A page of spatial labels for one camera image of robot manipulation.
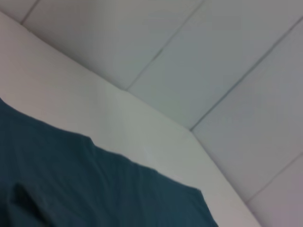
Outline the teal T-shirt with FREE print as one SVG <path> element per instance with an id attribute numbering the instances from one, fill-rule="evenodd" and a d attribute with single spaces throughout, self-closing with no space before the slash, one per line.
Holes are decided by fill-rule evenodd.
<path id="1" fill-rule="evenodd" d="M 0 227 L 218 227 L 193 187 L 0 99 Z"/>

